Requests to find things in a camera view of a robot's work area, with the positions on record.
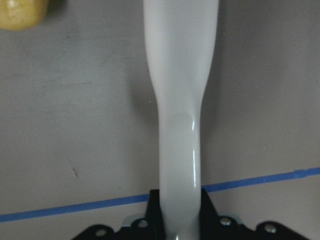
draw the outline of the yellow knob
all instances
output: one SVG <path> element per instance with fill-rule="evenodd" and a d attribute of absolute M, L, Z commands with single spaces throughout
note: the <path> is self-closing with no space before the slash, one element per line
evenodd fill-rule
<path fill-rule="evenodd" d="M 40 23 L 49 0 L 0 0 L 0 29 L 23 30 Z"/>

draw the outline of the metal screw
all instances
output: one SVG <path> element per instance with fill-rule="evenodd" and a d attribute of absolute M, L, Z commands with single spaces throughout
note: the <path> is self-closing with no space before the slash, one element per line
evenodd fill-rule
<path fill-rule="evenodd" d="M 231 219 L 230 218 L 228 218 L 228 217 L 222 217 L 221 219 L 220 219 L 220 223 L 222 224 L 222 225 L 224 225 L 224 226 L 230 226 L 231 225 Z"/>
<path fill-rule="evenodd" d="M 106 234 L 107 234 L 107 231 L 105 229 L 99 229 L 98 231 L 95 232 L 95 235 L 97 237 L 103 237 Z"/>
<path fill-rule="evenodd" d="M 277 228 L 272 224 L 266 224 L 264 230 L 270 234 L 275 234 L 277 232 Z"/>
<path fill-rule="evenodd" d="M 141 229 L 148 227 L 148 225 L 149 225 L 149 223 L 146 220 L 140 220 L 138 223 L 138 227 Z"/>

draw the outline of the glossy white surface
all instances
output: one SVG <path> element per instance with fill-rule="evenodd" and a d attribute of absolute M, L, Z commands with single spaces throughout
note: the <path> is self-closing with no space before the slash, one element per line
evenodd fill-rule
<path fill-rule="evenodd" d="M 160 206 L 169 240 L 199 239 L 200 112 L 217 0 L 145 0 L 145 45 L 159 113 Z"/>
<path fill-rule="evenodd" d="M 1 214 L 159 187 L 143 1 L 94 2 L 66 0 L 35 28 L 0 31 Z M 220 2 L 201 110 L 203 185 L 320 166 L 319 22 L 314 0 Z M 317 240 L 319 178 L 268 186 L 214 193 L 214 202 L 251 227 L 276 219 Z M 0 236 L 69 240 L 134 209 L 0 223 Z"/>

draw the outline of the black bracket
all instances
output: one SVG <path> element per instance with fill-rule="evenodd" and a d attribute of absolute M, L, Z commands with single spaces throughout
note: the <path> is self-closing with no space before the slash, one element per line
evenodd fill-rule
<path fill-rule="evenodd" d="M 201 240 L 308 240 L 288 227 L 266 221 L 255 230 L 229 216 L 219 216 L 208 193 L 201 191 L 200 239 Z M 151 190 L 145 217 L 118 232 L 105 225 L 93 225 L 73 240 L 165 240 L 164 223 L 160 209 L 159 190 Z"/>

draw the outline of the bolt head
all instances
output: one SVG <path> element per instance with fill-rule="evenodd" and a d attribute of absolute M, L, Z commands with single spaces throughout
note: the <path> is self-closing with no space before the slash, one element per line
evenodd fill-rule
<path fill-rule="evenodd" d="M 146 227 L 148 227 L 149 223 L 146 221 L 146 220 L 140 220 L 138 222 L 138 227 L 141 228 L 141 229 L 144 229 Z"/>
<path fill-rule="evenodd" d="M 276 226 L 272 225 L 272 224 L 266 224 L 264 226 L 264 230 L 267 232 L 267 233 L 270 233 L 270 234 L 275 234 L 277 232 L 277 228 Z"/>
<path fill-rule="evenodd" d="M 230 226 L 232 222 L 230 218 L 224 216 L 220 219 L 220 223 L 224 226 Z"/>
<path fill-rule="evenodd" d="M 107 230 L 105 229 L 99 229 L 98 231 L 95 232 L 95 235 L 97 237 L 103 237 L 107 234 Z"/>

